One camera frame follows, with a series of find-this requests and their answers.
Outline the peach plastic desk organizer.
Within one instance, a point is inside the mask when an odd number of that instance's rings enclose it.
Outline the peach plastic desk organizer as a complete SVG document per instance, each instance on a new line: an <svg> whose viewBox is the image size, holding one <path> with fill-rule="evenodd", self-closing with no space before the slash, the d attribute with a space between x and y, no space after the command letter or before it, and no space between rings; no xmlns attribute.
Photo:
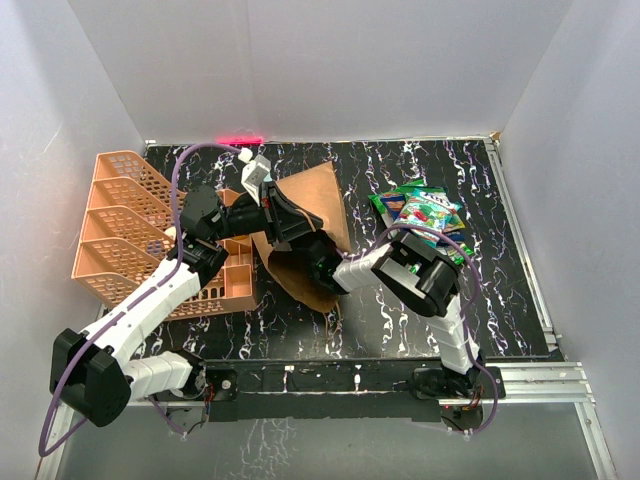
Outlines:
<svg viewBox="0 0 640 480"><path fill-rule="evenodd" d="M170 181L137 153L96 157L71 278L113 308L159 266L174 243ZM168 317L183 320L257 307L253 245L223 242L229 252L217 276Z"/></svg>

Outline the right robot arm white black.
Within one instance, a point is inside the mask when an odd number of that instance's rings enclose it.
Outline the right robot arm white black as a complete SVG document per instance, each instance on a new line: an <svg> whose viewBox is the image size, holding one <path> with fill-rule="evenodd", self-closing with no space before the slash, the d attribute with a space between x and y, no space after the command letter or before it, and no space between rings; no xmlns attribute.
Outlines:
<svg viewBox="0 0 640 480"><path fill-rule="evenodd" d="M416 395L472 399L480 395L484 359L462 318L461 269L412 233L401 233L361 258L339 253L321 231L291 242L295 266L323 292L346 295L377 283L426 318L441 366L424 368L410 381Z"/></svg>

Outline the brown paper bag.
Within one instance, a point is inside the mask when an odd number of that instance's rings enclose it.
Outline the brown paper bag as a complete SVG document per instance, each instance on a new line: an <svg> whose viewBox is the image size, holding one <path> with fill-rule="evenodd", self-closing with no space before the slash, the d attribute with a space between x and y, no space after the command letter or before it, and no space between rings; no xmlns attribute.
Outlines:
<svg viewBox="0 0 640 480"><path fill-rule="evenodd" d="M275 182L293 204L305 234L324 234L339 250L351 251L346 208L341 187L330 161ZM319 313L330 312L338 295L312 278L311 266L301 253L269 244L263 232L251 235L267 272L293 299Z"/></svg>

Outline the green Chuba snack bag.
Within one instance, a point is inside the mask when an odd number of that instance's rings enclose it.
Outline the green Chuba snack bag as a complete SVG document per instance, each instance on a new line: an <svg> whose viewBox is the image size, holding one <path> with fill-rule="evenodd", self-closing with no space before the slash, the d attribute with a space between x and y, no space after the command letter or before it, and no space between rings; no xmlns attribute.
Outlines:
<svg viewBox="0 0 640 480"><path fill-rule="evenodd" d="M417 180L370 195L369 199L386 228L399 225L454 263L464 262L463 256L449 242L433 233L415 230L415 227L426 227L449 238L469 257L473 256L473 250L466 244L466 226L459 214L462 206L450 200L443 187L429 187L423 180Z"/></svg>

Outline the red LED strip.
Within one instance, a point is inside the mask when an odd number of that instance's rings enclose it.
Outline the red LED strip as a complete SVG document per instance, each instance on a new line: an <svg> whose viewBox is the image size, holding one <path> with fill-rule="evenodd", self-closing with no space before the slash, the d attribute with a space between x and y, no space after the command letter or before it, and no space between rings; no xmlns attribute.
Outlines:
<svg viewBox="0 0 640 480"><path fill-rule="evenodd" d="M264 143L265 139L263 136L251 133L234 133L218 136L215 141L225 145L260 145Z"/></svg>

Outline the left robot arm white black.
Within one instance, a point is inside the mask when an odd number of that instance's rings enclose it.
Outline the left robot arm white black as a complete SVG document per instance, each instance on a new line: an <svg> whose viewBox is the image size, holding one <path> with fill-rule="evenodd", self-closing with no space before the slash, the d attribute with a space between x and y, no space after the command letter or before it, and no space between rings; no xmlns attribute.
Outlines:
<svg viewBox="0 0 640 480"><path fill-rule="evenodd" d="M186 194L176 242L132 294L82 332L65 329L53 343L50 392L97 427L112 423L139 392L125 367L146 337L194 297L229 256L222 241L254 233L289 243L322 229L320 217L295 204L273 181L240 195L230 207L202 185Z"/></svg>

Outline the teal fruit candy bag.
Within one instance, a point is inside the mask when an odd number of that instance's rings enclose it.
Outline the teal fruit candy bag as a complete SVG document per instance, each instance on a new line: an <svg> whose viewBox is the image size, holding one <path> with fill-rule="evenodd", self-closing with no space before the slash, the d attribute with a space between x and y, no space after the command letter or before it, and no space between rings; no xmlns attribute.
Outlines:
<svg viewBox="0 0 640 480"><path fill-rule="evenodd" d="M394 225L403 228L426 227L443 233L460 208L460 204L450 201L443 192L414 189L394 220Z"/></svg>

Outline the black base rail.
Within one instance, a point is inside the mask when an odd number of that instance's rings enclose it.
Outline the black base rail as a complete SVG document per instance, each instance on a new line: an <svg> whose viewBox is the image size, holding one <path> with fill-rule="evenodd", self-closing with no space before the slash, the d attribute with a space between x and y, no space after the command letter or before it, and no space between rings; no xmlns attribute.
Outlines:
<svg viewBox="0 0 640 480"><path fill-rule="evenodd" d="M443 370L437 359L208 360L202 386L159 398L202 408L211 422L264 418L441 420L451 412L459 428L483 421L482 403L506 396L496 366L469 378Z"/></svg>

